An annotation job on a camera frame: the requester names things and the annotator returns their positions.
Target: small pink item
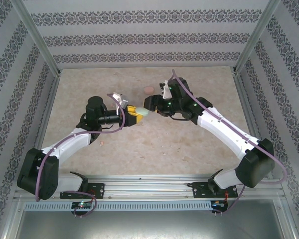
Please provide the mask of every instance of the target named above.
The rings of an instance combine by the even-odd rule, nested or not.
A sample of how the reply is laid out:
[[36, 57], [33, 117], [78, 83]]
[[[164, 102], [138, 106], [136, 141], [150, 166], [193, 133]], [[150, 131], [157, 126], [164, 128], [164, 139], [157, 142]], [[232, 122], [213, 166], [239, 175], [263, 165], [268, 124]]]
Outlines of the small pink item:
[[154, 87], [153, 86], [144, 87], [144, 93], [147, 95], [152, 95], [154, 93]]

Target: striped wall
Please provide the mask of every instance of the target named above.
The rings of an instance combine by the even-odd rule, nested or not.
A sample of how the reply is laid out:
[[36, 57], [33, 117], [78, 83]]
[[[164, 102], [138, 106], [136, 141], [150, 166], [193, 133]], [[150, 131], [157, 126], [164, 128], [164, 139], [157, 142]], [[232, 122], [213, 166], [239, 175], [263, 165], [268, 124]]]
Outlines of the striped wall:
[[299, 232], [299, 0], [280, 2], [240, 74], [261, 138], [275, 142], [287, 168], [284, 189]]
[[0, 0], [0, 234], [54, 76], [8, 0]]
[[59, 68], [234, 66], [268, 0], [25, 0]]

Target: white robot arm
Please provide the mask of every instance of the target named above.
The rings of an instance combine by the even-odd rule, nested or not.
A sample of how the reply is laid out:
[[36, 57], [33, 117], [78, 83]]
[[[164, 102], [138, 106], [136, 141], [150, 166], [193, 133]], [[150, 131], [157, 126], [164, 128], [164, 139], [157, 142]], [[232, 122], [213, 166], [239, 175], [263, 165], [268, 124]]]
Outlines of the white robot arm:
[[[187, 82], [183, 78], [179, 78], [179, 80], [189, 91]], [[171, 117], [174, 120], [190, 120], [210, 131], [236, 154], [237, 166], [220, 170], [208, 180], [208, 187], [214, 194], [239, 184], [255, 187], [274, 168], [273, 160], [248, 143], [252, 142], [273, 155], [273, 144], [269, 140], [260, 141], [248, 135], [225, 119], [206, 99], [196, 98], [208, 109], [207, 111], [204, 110], [187, 94], [177, 79], [165, 81], [160, 84], [160, 87], [163, 90], [162, 95], [154, 95], [145, 99], [144, 107], [146, 109], [155, 111], [164, 117]], [[221, 120], [215, 118], [210, 112], [217, 115], [218, 119]], [[181, 113], [184, 119], [173, 118], [175, 113]], [[224, 122], [241, 133], [244, 138], [225, 125]]]
[[125, 96], [114, 93], [113, 98], [120, 103], [124, 115], [116, 110], [107, 110], [101, 97], [91, 97], [86, 106], [86, 113], [81, 116], [76, 128], [61, 141], [41, 150], [31, 149], [26, 154], [17, 185], [35, 194], [38, 172], [46, 157], [42, 174], [39, 179], [39, 198], [48, 199], [55, 192], [80, 191], [86, 192], [88, 179], [78, 173], [70, 172], [59, 175], [59, 167], [79, 149], [93, 143], [100, 135], [89, 133], [102, 131], [102, 125], [118, 123], [121, 127], [137, 124], [143, 116], [136, 113], [136, 107], [128, 105]]

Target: marble floor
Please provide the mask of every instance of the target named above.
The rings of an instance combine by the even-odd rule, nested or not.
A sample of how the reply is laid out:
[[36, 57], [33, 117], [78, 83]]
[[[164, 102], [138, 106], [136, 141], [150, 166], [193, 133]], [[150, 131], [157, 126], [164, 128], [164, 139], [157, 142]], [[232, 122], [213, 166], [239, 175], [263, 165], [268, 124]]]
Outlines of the marble floor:
[[[72, 131], [91, 96], [101, 96], [108, 109], [115, 108], [106, 96], [112, 92], [128, 96], [131, 105], [142, 106], [147, 97], [143, 87], [153, 86], [154, 94], [159, 94], [159, 83], [171, 77], [172, 69], [63, 70], [43, 146], [50, 146]], [[248, 131], [229, 67], [174, 69], [187, 80], [196, 97], [206, 98], [223, 116]], [[135, 126], [100, 135], [62, 164], [60, 171], [84, 175], [212, 174], [237, 163], [234, 153], [207, 130], [150, 112]]]

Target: purple cable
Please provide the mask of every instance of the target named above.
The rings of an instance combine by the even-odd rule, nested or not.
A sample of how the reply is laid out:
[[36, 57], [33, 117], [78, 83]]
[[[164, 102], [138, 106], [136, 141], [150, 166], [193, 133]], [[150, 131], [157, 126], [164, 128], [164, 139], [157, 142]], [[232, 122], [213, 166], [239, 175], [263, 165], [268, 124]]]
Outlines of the purple cable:
[[186, 91], [186, 93], [196, 103], [198, 103], [204, 110], [206, 110], [209, 114], [211, 114], [213, 117], [215, 117], [218, 121], [221, 121], [223, 124], [225, 124], [227, 127], [229, 127], [232, 131], [234, 131], [236, 134], [238, 134], [240, 137], [242, 137], [246, 142], [248, 142], [249, 144], [251, 144], [253, 147], [255, 147], [256, 149], [258, 149], [259, 151], [261, 151], [265, 155], [267, 155], [269, 158], [271, 158], [274, 162], [276, 162], [282, 168], [282, 170], [284, 172], [284, 176], [283, 176], [283, 178], [281, 180], [279, 180], [277, 182], [260, 182], [260, 183], [262, 183], [262, 184], [280, 184], [280, 183], [284, 182], [287, 179], [287, 175], [288, 175], [287, 170], [286, 170], [286, 168], [283, 166], [283, 164], [278, 159], [276, 159], [273, 155], [271, 155], [270, 153], [268, 153], [264, 149], [260, 148], [255, 143], [249, 141], [247, 137], [245, 137], [242, 133], [240, 133], [238, 130], [236, 130], [234, 127], [232, 127], [229, 123], [227, 123], [226, 120], [223, 120], [221, 117], [219, 117], [218, 115], [216, 115], [212, 111], [210, 111], [205, 105], [203, 105], [198, 99], [196, 99], [195, 96], [185, 87], [185, 85], [182, 83], [182, 81], [176, 75], [174, 69], [172, 70], [172, 73], [173, 73], [173, 76], [176, 78], [176, 80], [179, 82], [179, 84], [182, 86], [182, 88]]
[[240, 194], [238, 195], [238, 197], [236, 198], [236, 200], [233, 202], [233, 204], [232, 205], [230, 205], [230, 207], [226, 210], [226, 211], [224, 211], [223, 213], [227, 213], [230, 209], [232, 209], [235, 205], [236, 205], [236, 203], [238, 202], [238, 200], [240, 199], [240, 197], [243, 195], [243, 192], [244, 192], [244, 190], [245, 190], [245, 185], [243, 186], [243, 188], [241, 189], [241, 191], [240, 191]]
[[84, 214], [84, 215], [80, 215], [80, 216], [79, 216], [79, 215], [76, 215], [75, 212], [76, 212], [76, 210], [79, 209], [79, 208], [75, 208], [75, 209], [74, 209], [74, 212], [73, 212], [73, 214], [74, 214], [75, 217], [80, 217], [80, 218], [86, 217], [87, 215], [91, 214], [91, 213], [96, 209], [96, 198], [94, 197], [94, 195], [89, 194], [89, 193], [76, 192], [76, 191], [66, 191], [65, 193], [82, 194], [82, 195], [86, 195], [86, 196], [91, 197], [92, 200], [94, 199], [95, 204], [94, 204], [93, 208], [92, 208], [90, 211], [88, 211], [86, 214]]
[[120, 111], [122, 113], [122, 117], [123, 117], [123, 122], [122, 122], [122, 125], [116, 129], [116, 130], [113, 130], [113, 131], [83, 131], [83, 132], [79, 132], [79, 133], [75, 133], [75, 134], [72, 134], [72, 135], [69, 135], [67, 137], [65, 137], [64, 139], [62, 139], [60, 142], [58, 142], [53, 148], [50, 149], [50, 151], [48, 151], [48, 153], [45, 155], [45, 157], [43, 158], [42, 160], [42, 163], [40, 165], [40, 168], [39, 168], [39, 172], [38, 172], [38, 177], [37, 177], [37, 180], [36, 180], [36, 185], [35, 185], [35, 200], [37, 202], [40, 201], [40, 198], [39, 198], [39, 188], [40, 188], [40, 180], [41, 180], [41, 175], [42, 175], [42, 171], [43, 171], [43, 167], [44, 167], [44, 164], [46, 162], [46, 159], [49, 157], [49, 155], [58, 147], [60, 146], [63, 142], [67, 141], [68, 139], [72, 138], [72, 137], [75, 137], [77, 135], [80, 135], [80, 134], [85, 134], [85, 133], [116, 133], [118, 131], [120, 131], [123, 127], [124, 127], [124, 124], [125, 124], [125, 114], [124, 114], [124, 110], [122, 108], [122, 106], [120, 105], [120, 103], [112, 96], [112, 94], [107, 94], [108, 97], [110, 97], [120, 108]]

